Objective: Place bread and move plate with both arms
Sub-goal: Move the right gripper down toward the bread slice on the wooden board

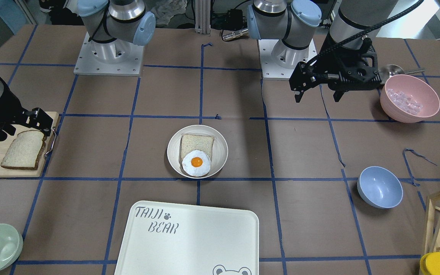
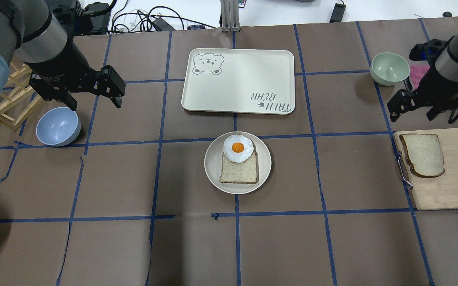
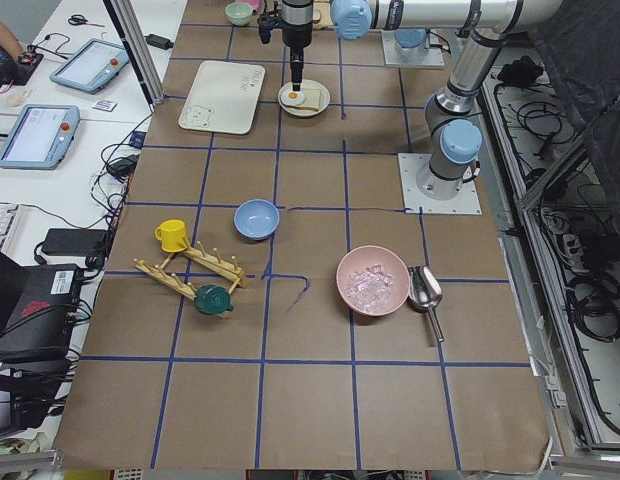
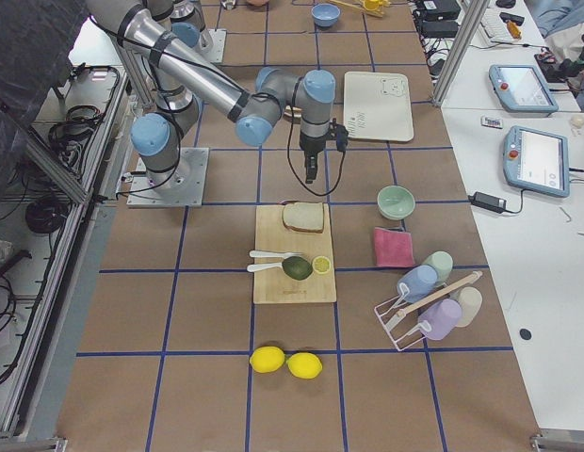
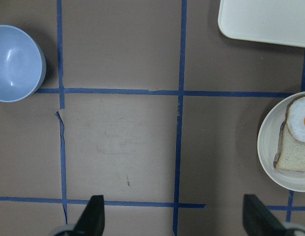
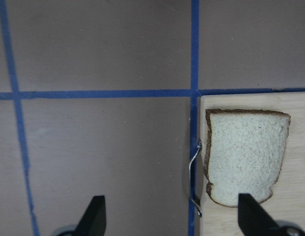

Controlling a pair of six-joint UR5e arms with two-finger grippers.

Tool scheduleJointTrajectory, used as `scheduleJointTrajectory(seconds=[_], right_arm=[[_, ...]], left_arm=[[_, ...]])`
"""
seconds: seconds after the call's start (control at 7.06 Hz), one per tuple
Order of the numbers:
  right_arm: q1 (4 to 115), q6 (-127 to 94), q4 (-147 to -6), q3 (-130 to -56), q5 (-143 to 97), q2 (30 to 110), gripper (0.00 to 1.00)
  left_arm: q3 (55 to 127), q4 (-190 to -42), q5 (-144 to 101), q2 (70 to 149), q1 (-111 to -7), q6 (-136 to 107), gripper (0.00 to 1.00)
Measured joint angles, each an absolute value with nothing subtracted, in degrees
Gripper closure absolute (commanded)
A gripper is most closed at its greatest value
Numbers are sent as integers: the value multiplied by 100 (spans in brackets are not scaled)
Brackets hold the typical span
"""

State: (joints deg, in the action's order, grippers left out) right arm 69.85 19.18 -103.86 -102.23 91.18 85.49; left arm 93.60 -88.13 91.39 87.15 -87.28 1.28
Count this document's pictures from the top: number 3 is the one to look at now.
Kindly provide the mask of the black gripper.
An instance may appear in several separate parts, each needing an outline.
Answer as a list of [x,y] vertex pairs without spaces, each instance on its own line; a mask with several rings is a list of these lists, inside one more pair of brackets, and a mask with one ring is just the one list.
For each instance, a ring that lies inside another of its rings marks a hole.
[[[311,43],[311,2],[307,0],[264,2],[264,10],[257,18],[259,37],[263,44],[271,40],[271,31],[282,30],[284,44],[289,48],[306,48]],[[301,90],[304,51],[290,50],[292,91]]]

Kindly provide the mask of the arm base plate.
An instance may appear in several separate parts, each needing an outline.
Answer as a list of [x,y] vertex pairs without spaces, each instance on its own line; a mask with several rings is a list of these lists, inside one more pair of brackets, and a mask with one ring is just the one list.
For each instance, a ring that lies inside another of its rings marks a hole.
[[457,180],[442,180],[429,168],[431,155],[399,153],[404,210],[411,214],[481,215],[476,183],[470,168]]
[[395,68],[443,69],[443,49],[431,41],[428,29],[382,31],[385,65]]

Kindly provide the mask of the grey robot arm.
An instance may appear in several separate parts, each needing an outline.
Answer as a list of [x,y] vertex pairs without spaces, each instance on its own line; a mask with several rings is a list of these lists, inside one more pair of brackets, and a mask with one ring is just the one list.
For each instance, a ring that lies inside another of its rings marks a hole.
[[406,64],[434,65],[442,59],[440,50],[430,44],[427,29],[398,29],[394,31],[395,50]]
[[433,153],[417,175],[417,186],[436,200],[453,198],[482,145],[480,130],[467,120],[482,82],[513,32],[550,18],[558,1],[333,1],[330,17],[343,39],[370,30],[456,28],[467,41],[447,84],[426,104]]

